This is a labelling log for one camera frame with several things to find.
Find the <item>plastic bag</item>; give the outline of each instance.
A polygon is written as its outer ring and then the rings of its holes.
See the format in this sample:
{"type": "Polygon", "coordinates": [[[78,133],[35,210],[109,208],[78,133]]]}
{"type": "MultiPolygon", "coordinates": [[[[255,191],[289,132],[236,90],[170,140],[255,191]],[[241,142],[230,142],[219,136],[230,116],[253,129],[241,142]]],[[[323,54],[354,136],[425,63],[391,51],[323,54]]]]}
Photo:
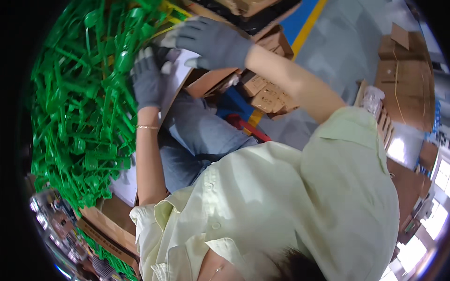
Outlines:
{"type": "Polygon", "coordinates": [[[381,106],[380,101],[384,99],[384,92],[377,87],[367,86],[364,90],[364,98],[361,106],[370,112],[373,116],[381,106]]]}

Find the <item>black hair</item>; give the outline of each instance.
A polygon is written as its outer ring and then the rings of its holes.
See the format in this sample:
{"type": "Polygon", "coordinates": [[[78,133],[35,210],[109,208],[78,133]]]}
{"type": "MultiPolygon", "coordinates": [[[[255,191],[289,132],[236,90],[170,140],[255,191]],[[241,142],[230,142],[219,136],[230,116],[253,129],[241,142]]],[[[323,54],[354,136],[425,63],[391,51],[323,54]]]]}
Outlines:
{"type": "Polygon", "coordinates": [[[285,249],[279,261],[272,261],[277,267],[277,273],[270,281],[326,281],[319,266],[299,250],[285,249]]]}

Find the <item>hand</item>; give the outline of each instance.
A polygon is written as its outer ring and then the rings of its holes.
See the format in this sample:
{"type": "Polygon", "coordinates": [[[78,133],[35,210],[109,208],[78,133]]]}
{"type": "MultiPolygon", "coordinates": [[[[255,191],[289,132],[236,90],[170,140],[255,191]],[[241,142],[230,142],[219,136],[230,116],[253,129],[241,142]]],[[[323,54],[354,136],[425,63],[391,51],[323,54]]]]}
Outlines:
{"type": "Polygon", "coordinates": [[[130,71],[138,103],[138,111],[143,107],[157,107],[161,109],[162,91],[161,75],[153,60],[150,47],[141,49],[135,60],[135,67],[130,71]]]}
{"type": "Polygon", "coordinates": [[[208,70],[238,67],[245,68],[245,58],[253,42],[244,39],[223,22],[210,18],[194,17],[175,26],[161,41],[161,46],[186,49],[201,57],[192,58],[185,66],[208,70]]]}

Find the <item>necklace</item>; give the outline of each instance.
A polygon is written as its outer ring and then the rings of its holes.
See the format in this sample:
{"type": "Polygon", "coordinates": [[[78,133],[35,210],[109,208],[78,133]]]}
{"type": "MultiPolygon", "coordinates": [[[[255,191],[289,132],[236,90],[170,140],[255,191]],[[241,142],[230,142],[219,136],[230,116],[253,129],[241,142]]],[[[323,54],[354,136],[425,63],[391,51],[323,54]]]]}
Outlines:
{"type": "Polygon", "coordinates": [[[224,267],[223,266],[221,266],[221,267],[219,267],[218,269],[216,269],[216,271],[214,271],[214,274],[212,275],[212,277],[211,277],[211,279],[209,280],[209,281],[211,281],[213,278],[214,278],[214,276],[216,275],[216,273],[218,273],[220,270],[222,270],[224,267]]]}

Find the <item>denim jeans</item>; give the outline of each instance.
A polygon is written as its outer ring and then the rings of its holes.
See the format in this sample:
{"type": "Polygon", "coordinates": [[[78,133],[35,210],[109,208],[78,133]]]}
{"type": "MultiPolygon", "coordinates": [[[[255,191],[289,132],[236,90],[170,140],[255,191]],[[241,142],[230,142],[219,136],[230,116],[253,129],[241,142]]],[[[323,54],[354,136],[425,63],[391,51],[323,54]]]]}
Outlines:
{"type": "Polygon", "coordinates": [[[159,152],[169,192],[192,185],[212,162],[243,147],[258,144],[216,116],[203,98],[181,91],[158,134],[159,152]]]}

